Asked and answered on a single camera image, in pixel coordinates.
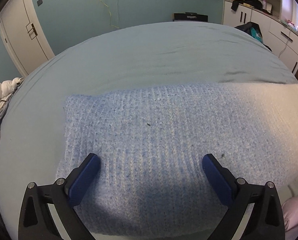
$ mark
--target white cabinet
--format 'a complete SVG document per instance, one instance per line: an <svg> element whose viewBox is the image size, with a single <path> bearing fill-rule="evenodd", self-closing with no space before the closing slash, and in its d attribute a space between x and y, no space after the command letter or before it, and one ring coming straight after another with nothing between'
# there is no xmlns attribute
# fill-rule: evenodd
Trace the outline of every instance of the white cabinet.
<svg viewBox="0 0 298 240"><path fill-rule="evenodd" d="M272 49L272 53L287 66L290 71L295 74L298 70L298 55L286 43L277 38L272 33L267 33L267 46Z"/></svg>
<svg viewBox="0 0 298 240"><path fill-rule="evenodd" d="M279 54L284 50L286 44L279 40L276 36L272 33L267 33L267 43L265 44L272 50L272 53L279 57Z"/></svg>
<svg viewBox="0 0 298 240"><path fill-rule="evenodd" d="M257 12L255 10L252 11L251 14L251 22L257 23L260 27L260 31L262 34L263 42L265 45L269 46L267 43L269 42L269 29L271 18L264 15L263 13Z"/></svg>
<svg viewBox="0 0 298 240"><path fill-rule="evenodd" d="M287 43L287 41L289 40L288 46L298 54L298 36L291 30L289 30L281 23L271 19L269 31L285 43Z"/></svg>
<svg viewBox="0 0 298 240"><path fill-rule="evenodd" d="M280 60L295 74L298 70L298 55L289 46L281 54Z"/></svg>
<svg viewBox="0 0 298 240"><path fill-rule="evenodd" d="M222 23L223 25L237 27L239 25L243 25L247 22L250 22L252 9L239 5L238 10L235 12L231 10L231 6L231 2L225 1Z"/></svg>

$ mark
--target pink pillow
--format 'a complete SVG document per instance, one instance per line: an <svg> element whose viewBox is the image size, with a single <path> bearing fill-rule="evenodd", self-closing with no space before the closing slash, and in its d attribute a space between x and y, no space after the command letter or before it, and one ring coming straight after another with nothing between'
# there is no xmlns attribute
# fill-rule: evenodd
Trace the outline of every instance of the pink pillow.
<svg viewBox="0 0 298 240"><path fill-rule="evenodd" d="M285 222L286 240L298 237L298 196L288 199L282 205L283 219Z"/></svg>

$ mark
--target blue knitted blanket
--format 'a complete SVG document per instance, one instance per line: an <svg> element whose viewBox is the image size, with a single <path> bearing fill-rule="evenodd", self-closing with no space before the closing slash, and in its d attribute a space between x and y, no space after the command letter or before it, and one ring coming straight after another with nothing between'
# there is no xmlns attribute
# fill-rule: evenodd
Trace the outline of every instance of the blue knitted blanket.
<svg viewBox="0 0 298 240"><path fill-rule="evenodd" d="M75 210L95 233L178 236L226 212L201 159L277 187L298 174L298 84L195 84L71 96L56 177L90 153L101 170Z"/></svg>

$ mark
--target blue gripper pad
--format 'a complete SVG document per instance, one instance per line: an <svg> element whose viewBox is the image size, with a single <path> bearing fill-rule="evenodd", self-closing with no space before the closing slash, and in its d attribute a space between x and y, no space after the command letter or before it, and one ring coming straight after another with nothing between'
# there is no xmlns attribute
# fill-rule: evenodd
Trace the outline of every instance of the blue gripper pad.
<svg viewBox="0 0 298 240"><path fill-rule="evenodd" d="M78 168L72 170L67 177L65 192L68 196L70 207L81 203L91 182L100 169L100 158L90 153Z"/></svg>
<svg viewBox="0 0 298 240"><path fill-rule="evenodd" d="M202 159L202 169L222 205L230 207L234 201L234 194L232 187L220 172L224 168L212 154L207 154Z"/></svg>

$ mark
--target white puffer jacket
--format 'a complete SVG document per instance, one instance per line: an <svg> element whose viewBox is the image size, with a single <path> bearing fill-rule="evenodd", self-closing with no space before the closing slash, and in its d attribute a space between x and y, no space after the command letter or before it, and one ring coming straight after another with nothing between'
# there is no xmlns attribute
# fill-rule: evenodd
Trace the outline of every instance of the white puffer jacket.
<svg viewBox="0 0 298 240"><path fill-rule="evenodd" d="M12 95L22 81L22 78L15 78L13 80L7 80L0 83L0 108L4 105L5 101L9 99L9 96Z"/></svg>

